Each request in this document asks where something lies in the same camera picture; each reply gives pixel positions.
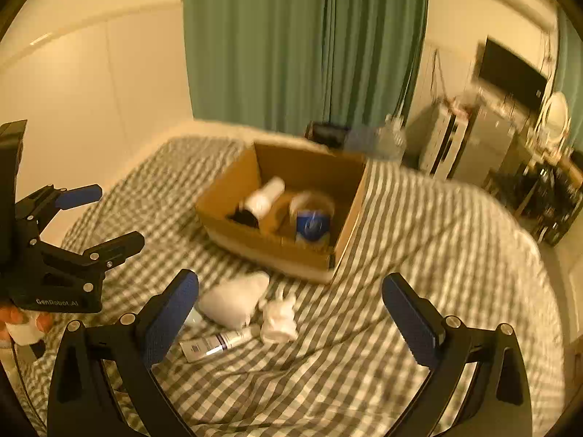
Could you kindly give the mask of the operator hand orange glove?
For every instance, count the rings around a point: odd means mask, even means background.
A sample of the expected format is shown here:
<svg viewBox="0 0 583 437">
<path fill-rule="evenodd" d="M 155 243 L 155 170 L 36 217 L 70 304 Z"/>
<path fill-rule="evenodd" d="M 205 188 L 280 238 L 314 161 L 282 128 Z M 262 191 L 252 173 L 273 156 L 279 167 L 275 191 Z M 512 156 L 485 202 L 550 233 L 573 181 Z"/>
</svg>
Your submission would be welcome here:
<svg viewBox="0 0 583 437">
<path fill-rule="evenodd" d="M 43 339 L 52 328 L 51 314 L 39 311 L 23 311 L 16 306 L 1 305 L 1 346 L 12 342 L 30 345 Z"/>
</svg>

